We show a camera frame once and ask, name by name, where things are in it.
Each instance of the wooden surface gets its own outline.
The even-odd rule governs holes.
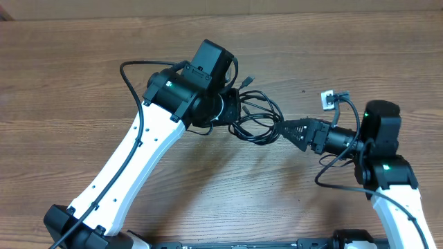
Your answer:
[[[49,207],[68,205],[123,139],[136,106],[118,72],[131,59],[191,59],[203,39],[239,60],[286,119],[332,119],[319,93],[349,90],[358,110],[400,105],[399,153],[420,183],[443,246],[443,13],[336,13],[0,23],[0,248],[47,248]],[[161,66],[133,66],[141,95]],[[340,125],[354,128],[348,108]],[[363,228],[384,237],[364,195],[314,184],[319,156],[284,139],[255,146],[218,127],[185,133],[126,219],[154,240],[292,240]],[[324,181],[356,185],[353,167]]]
[[[441,10],[443,0],[0,0],[16,20]]]

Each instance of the wooden tabletop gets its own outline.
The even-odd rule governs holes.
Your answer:
[[[132,59],[192,59],[210,39],[239,60],[239,81],[287,120],[331,120],[320,92],[401,107],[399,154],[413,166],[443,246],[443,12],[164,17],[0,23],[0,248],[47,248],[43,216],[68,205],[123,139],[136,105],[118,72]],[[162,66],[127,69],[139,95]],[[348,108],[339,124],[355,128]],[[185,133],[138,193],[125,227],[162,241],[282,241],[360,228],[385,237],[363,194],[318,187],[319,156],[285,139],[257,146],[217,127]],[[355,185],[354,169],[330,183]]]

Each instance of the wooden table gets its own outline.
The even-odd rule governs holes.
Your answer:
[[[0,23],[0,248],[47,248],[43,216],[68,205],[122,140],[136,106],[118,72],[131,59],[192,59],[203,39],[239,60],[286,119],[330,120],[320,92],[349,90],[399,104],[399,153],[420,182],[443,246],[443,12],[165,17]],[[132,66],[141,95],[161,66]],[[354,128],[342,108],[340,125]],[[314,184],[319,156],[279,139],[263,147],[218,127],[185,135],[161,159],[129,211],[153,240],[293,240],[362,228],[384,237],[364,195]],[[324,181],[355,185],[353,167]]]

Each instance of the robotic arm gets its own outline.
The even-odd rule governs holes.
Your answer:
[[[228,83],[231,63],[235,76]],[[126,64],[169,64],[165,62],[128,62]],[[136,94],[120,67],[123,79],[134,98]],[[238,73],[238,62],[226,49],[205,40],[191,62],[171,64],[170,68],[155,73],[148,81],[144,102],[138,98],[138,114],[127,135],[92,183],[66,206],[53,205],[44,217],[44,223],[54,241],[51,248],[66,249],[248,249],[238,243],[186,245],[164,243],[150,245],[131,231],[120,232],[126,214],[163,154],[188,130],[196,127],[228,125],[230,132],[242,140],[265,145],[282,134],[299,149],[310,146],[315,153],[329,152],[353,158],[357,181],[369,193],[374,209],[381,217],[391,248],[421,248],[422,239],[413,222],[396,205],[382,198],[383,194],[401,203],[415,217],[429,248],[435,248],[424,220],[417,180],[410,165],[395,155],[400,126],[399,108],[393,103],[375,100],[368,103],[361,133],[337,127],[339,102],[349,100],[349,94],[322,94],[325,110],[336,110],[333,122],[315,119],[284,121],[277,104],[264,93],[239,89],[253,80],[248,77],[239,89],[232,86]],[[267,114],[240,116],[240,103],[255,98],[267,102]],[[243,122],[268,118],[273,126],[254,136],[241,128]],[[356,162],[361,158],[364,163]],[[309,248],[389,248],[383,239],[373,239],[364,230],[339,230],[328,239],[299,239],[287,243],[256,243],[254,248],[296,249]]]

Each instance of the wall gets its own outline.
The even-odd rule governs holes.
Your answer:
[[[441,10],[443,0],[0,0],[16,20]]]

